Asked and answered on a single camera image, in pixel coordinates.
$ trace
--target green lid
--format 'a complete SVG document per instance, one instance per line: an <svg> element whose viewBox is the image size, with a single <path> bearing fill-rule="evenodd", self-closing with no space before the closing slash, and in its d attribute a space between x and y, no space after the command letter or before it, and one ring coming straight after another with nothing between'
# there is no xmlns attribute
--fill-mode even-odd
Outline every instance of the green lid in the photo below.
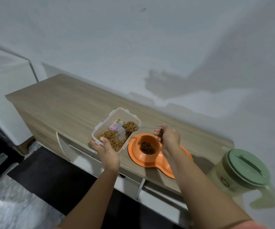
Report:
<svg viewBox="0 0 275 229"><path fill-rule="evenodd" d="M248 151L233 149L227 153L227 161L234 172L250 184L264 186L270 181L268 168Z"/></svg>

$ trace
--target person's left arm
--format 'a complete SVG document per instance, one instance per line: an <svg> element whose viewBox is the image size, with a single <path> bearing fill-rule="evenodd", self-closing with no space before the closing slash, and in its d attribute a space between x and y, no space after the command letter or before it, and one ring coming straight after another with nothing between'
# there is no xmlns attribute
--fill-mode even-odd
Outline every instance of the person's left arm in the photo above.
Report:
<svg viewBox="0 0 275 229"><path fill-rule="evenodd" d="M59 225L60 229L101 228L120 166L119 156L112 149L110 142L104 137L101 137L101 141L105 147L97 145L90 138L93 148L98 151L98 156L105 170Z"/></svg>

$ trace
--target person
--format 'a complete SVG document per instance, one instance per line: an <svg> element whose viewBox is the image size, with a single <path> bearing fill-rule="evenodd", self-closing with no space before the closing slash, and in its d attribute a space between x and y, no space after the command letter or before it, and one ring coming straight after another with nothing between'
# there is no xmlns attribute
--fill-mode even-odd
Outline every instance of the person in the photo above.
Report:
<svg viewBox="0 0 275 229"><path fill-rule="evenodd" d="M210 182L199 167L180 149L181 135L178 132L163 124L162 129L154 131L154 135L158 136L158 141L162 144L162 153L169 162L197 228L266 228L255 223L230 197ZM104 147L97 145L90 138L105 169L78 205L60 223L59 228L101 228L119 174L120 160L110 142L104 137L100 140Z"/></svg>

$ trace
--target dry pet food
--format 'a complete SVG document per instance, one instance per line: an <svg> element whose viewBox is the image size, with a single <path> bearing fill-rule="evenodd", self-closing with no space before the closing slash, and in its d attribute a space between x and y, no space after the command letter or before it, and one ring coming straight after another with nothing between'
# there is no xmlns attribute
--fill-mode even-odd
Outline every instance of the dry pet food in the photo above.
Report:
<svg viewBox="0 0 275 229"><path fill-rule="evenodd" d="M140 150L144 153L144 154L148 154L148 155L152 155L155 154L155 149L151 146L150 143L144 141L141 146L140 146Z"/></svg>
<svg viewBox="0 0 275 229"><path fill-rule="evenodd" d="M124 143L126 142L126 140L130 137L130 135L137 130L136 127L136 123L134 123L133 121L129 121L127 123L124 123L123 128L126 129L126 137L123 140L120 140L118 131L112 131L112 130L105 130L99 137L97 137L97 139L99 140L100 137L105 137L108 139L108 141L110 142L112 148L118 152L121 147L124 145Z"/></svg>

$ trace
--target marble floor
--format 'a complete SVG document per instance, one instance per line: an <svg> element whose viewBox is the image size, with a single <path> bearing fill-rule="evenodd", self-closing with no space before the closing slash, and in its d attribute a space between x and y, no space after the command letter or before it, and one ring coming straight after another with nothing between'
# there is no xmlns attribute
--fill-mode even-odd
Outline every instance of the marble floor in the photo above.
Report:
<svg viewBox="0 0 275 229"><path fill-rule="evenodd" d="M39 147L35 142L25 157ZM0 154L0 164L6 158ZM17 165L13 164L0 178L0 229L56 228L65 216L7 176Z"/></svg>

